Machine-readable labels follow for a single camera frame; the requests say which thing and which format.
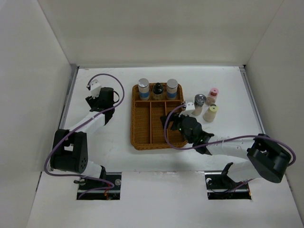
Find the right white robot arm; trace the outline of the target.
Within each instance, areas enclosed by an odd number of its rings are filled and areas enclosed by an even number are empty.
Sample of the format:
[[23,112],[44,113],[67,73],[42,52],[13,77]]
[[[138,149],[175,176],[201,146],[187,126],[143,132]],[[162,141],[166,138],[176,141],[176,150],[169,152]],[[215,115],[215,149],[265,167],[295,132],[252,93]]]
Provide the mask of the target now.
[[272,183],[280,183],[292,159],[291,154],[278,142],[264,134],[236,139],[219,138],[202,129],[196,118],[180,113],[160,117],[164,130],[178,131],[192,145],[192,149],[202,155],[225,155],[243,159],[241,163],[227,162],[220,176],[226,188],[237,182],[263,178]]

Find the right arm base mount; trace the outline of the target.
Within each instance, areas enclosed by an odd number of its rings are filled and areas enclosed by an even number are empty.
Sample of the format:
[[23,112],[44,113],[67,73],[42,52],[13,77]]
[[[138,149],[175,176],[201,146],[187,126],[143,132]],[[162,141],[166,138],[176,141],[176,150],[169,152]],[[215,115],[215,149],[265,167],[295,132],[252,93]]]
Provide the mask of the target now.
[[209,200],[251,200],[248,181],[234,182],[228,177],[228,170],[232,164],[228,163],[223,171],[205,172]]

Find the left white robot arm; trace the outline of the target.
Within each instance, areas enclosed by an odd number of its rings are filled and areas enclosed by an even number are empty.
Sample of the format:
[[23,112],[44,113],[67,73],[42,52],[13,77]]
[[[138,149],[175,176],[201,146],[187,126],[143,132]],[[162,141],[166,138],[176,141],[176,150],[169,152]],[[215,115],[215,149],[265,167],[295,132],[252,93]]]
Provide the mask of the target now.
[[114,94],[116,91],[113,88],[102,87],[96,97],[86,98],[91,108],[88,115],[79,122],[79,126],[56,131],[53,142],[55,151],[49,160],[54,170],[90,177],[91,185],[98,190],[105,187],[107,178],[105,168],[88,158],[88,137],[113,117],[116,104]]

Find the blue label jar silver lid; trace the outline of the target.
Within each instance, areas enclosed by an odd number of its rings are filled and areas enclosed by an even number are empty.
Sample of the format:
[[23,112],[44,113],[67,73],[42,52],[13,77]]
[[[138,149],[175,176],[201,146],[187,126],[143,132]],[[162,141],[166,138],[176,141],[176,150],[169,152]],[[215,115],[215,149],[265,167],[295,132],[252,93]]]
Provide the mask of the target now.
[[146,78],[141,78],[138,80],[138,90],[140,99],[147,101],[150,98],[149,81]]

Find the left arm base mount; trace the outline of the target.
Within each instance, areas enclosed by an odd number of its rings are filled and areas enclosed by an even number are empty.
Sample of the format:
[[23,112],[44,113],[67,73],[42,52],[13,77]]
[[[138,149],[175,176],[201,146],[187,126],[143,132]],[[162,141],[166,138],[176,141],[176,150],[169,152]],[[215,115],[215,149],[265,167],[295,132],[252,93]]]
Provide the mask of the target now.
[[74,183],[78,185],[77,200],[119,200],[121,195],[122,186],[122,173],[121,172],[108,172],[105,180],[111,184],[80,178],[75,180]]

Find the clear dome lid shaker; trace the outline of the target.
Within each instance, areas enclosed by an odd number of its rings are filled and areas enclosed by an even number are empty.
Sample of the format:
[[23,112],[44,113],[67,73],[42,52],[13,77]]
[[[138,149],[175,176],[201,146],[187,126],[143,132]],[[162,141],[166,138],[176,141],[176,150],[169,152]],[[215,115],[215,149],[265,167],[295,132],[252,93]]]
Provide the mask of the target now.
[[202,112],[202,108],[203,108],[203,105],[205,104],[205,102],[206,102],[206,96],[205,95],[203,95],[203,94],[195,95],[195,97],[194,97],[195,109],[192,112],[192,115],[199,116]]

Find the black cap dark bottle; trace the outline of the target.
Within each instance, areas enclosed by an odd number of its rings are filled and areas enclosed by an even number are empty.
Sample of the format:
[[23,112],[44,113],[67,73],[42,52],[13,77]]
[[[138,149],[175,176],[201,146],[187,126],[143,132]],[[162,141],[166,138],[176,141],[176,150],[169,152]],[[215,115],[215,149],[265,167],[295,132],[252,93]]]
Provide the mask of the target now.
[[156,83],[153,86],[152,98],[153,98],[153,100],[156,100],[156,101],[163,100],[163,85],[161,83]]

